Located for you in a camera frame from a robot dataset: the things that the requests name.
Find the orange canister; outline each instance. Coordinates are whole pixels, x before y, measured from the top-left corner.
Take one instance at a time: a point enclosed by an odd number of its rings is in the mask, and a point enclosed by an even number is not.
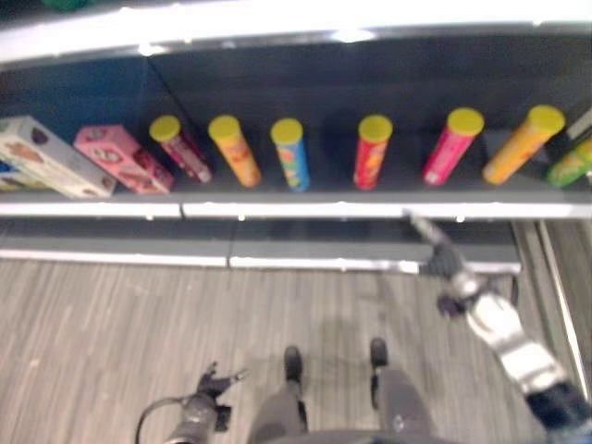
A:
[[[494,185],[505,182],[543,144],[565,126],[563,113],[549,105],[537,105],[483,168],[483,179]]]
[[[210,123],[208,133],[240,184],[244,187],[257,185],[261,180],[261,172],[242,135],[239,121],[233,116],[218,116]]]

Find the blue canister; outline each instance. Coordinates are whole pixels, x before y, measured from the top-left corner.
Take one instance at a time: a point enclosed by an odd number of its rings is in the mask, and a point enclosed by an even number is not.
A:
[[[277,148],[284,176],[293,191],[304,191],[310,185],[302,125],[295,118],[282,118],[271,127],[271,140]]]

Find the product packaging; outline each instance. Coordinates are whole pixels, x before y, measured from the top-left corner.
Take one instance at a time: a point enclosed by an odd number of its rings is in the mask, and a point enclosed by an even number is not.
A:
[[[240,184],[244,187],[257,185],[261,180],[261,172],[251,148],[244,140],[239,121],[233,116],[216,117],[210,123],[208,132]]]
[[[564,187],[584,176],[591,168],[592,137],[588,137],[550,168],[547,180],[556,187]]]
[[[565,117],[553,106],[538,105],[483,168],[483,179],[494,185],[505,182],[543,144],[565,126]]]
[[[392,122],[384,116],[372,115],[360,122],[353,173],[353,183],[360,190],[372,190],[376,186],[392,131]]]
[[[116,181],[32,117],[0,119],[0,158],[72,198],[109,197]]]
[[[204,154],[190,135],[181,129],[175,116],[161,116],[150,125],[150,136],[187,173],[190,178],[206,183],[212,180],[212,170]]]
[[[121,125],[83,127],[74,146],[132,191],[170,192],[172,175]]]
[[[429,185],[444,184],[484,126],[483,116],[473,108],[452,111],[436,148],[425,163],[424,182]]]
[[[4,162],[0,162],[0,191],[44,190],[47,185]]]
[[[282,118],[271,128],[284,176],[294,191],[304,191],[310,185],[302,135],[302,125],[295,118]]]

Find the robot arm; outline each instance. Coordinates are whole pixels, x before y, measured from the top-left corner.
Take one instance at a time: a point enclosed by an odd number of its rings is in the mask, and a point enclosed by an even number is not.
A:
[[[136,428],[135,444],[141,442],[142,425],[148,415],[162,406],[174,403],[182,408],[181,421],[165,444],[208,444],[214,432],[225,432],[228,429],[231,408],[219,405],[216,400],[231,386],[242,381],[247,376],[247,371],[242,370],[228,377],[217,378],[215,375],[216,363],[213,363],[200,378],[195,393],[182,398],[164,398],[144,410]]]
[[[592,436],[592,408],[555,357],[527,335],[515,307],[473,273],[436,225],[414,215],[410,215],[410,221],[434,246],[434,257],[424,271],[449,281],[449,296],[438,303],[440,310],[466,319],[550,433],[563,437]]]

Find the white box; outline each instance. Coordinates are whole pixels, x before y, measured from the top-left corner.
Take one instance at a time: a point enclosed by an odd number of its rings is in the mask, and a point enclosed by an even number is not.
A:
[[[32,117],[0,119],[0,160],[68,197],[109,197],[117,183]]]

